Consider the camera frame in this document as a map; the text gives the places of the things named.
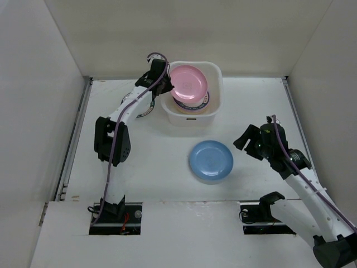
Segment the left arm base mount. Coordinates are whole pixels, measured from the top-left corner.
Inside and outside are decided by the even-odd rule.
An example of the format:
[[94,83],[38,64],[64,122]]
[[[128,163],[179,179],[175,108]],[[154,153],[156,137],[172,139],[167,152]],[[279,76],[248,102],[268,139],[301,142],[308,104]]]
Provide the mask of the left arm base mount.
[[103,211],[100,215],[100,205],[89,207],[91,214],[89,235],[93,236],[136,236],[141,234],[142,203],[126,203],[119,216]]

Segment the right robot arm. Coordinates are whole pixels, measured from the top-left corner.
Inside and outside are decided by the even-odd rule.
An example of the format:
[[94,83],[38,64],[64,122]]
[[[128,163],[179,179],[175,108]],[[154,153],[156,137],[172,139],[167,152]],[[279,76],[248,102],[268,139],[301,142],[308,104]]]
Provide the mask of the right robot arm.
[[275,123],[249,125],[233,144],[255,159],[266,159],[309,211],[302,213],[281,193],[271,192],[251,208],[241,205],[244,224],[282,222],[312,248],[322,267],[343,267],[356,261],[356,226],[336,207],[317,178],[303,175],[311,163],[301,151],[289,148],[283,127]]

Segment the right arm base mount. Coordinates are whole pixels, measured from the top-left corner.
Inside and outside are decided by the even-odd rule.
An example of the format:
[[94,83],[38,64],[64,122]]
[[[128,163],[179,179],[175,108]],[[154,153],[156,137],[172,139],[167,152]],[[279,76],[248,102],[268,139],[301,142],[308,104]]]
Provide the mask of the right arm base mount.
[[267,214],[259,202],[240,202],[239,219],[245,235],[295,235],[287,225]]

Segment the green-rimmed white plate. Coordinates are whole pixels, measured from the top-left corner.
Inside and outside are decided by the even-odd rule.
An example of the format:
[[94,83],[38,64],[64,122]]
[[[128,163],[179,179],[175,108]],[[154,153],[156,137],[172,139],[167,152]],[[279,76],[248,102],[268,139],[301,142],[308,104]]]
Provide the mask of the green-rimmed white plate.
[[191,104],[187,104],[187,103],[183,103],[180,102],[176,99],[173,99],[173,101],[176,103],[176,105],[184,110],[187,111],[199,111],[202,109],[205,109],[206,106],[209,104],[210,102],[210,94],[209,92],[207,92],[205,94],[205,96],[203,97],[203,99],[201,99],[198,103],[191,103]]
[[[122,98],[122,101],[121,101],[121,104],[127,99],[129,98],[130,96],[130,93],[126,94],[123,98]],[[142,118],[142,117],[145,117],[147,116],[148,114],[150,114],[152,112],[152,110],[154,109],[155,107],[155,101],[153,100],[150,104],[146,105],[142,110],[141,112],[137,115],[137,118]]]

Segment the blue plate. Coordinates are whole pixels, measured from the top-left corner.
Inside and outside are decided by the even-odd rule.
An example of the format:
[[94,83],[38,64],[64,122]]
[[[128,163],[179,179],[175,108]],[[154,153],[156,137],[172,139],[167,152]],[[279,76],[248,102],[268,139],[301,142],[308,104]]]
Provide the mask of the blue plate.
[[219,184],[234,167],[229,148],[215,140],[196,144],[189,153],[189,166],[193,174],[204,184]]

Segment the pink plate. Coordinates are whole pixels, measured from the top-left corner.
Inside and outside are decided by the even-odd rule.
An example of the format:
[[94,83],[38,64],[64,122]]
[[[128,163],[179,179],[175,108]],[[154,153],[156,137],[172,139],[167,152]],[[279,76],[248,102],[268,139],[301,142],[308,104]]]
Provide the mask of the pink plate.
[[208,91],[206,76],[191,65],[179,65],[170,71],[173,90],[171,95],[179,102],[196,103]]
[[181,107],[177,107],[176,109],[183,114],[202,114],[206,112],[206,109],[190,110],[190,109],[182,109]]

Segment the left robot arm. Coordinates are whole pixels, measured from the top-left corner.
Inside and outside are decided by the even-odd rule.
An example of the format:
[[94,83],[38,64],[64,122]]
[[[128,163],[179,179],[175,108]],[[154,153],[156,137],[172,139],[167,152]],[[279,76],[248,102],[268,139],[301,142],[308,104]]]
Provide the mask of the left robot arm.
[[114,221],[125,216],[125,197],[115,198],[108,202],[108,190],[111,182],[111,171],[126,161],[131,151],[128,124],[136,119],[161,94],[173,90],[169,74],[169,62],[159,52],[147,56],[150,70],[145,72],[134,84],[134,88],[120,106],[108,117],[98,117],[95,122],[94,151],[98,159],[107,162],[107,175],[103,196],[99,208],[91,212],[99,220],[102,213]]

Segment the cream plate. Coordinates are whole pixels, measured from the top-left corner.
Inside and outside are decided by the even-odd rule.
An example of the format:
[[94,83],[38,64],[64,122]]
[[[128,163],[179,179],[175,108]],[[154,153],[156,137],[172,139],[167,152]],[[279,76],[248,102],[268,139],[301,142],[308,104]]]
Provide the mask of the cream plate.
[[178,111],[181,112],[181,113],[183,113],[183,114],[203,114],[203,113],[206,112],[205,110],[187,111],[187,110],[182,110],[182,109],[179,109]]

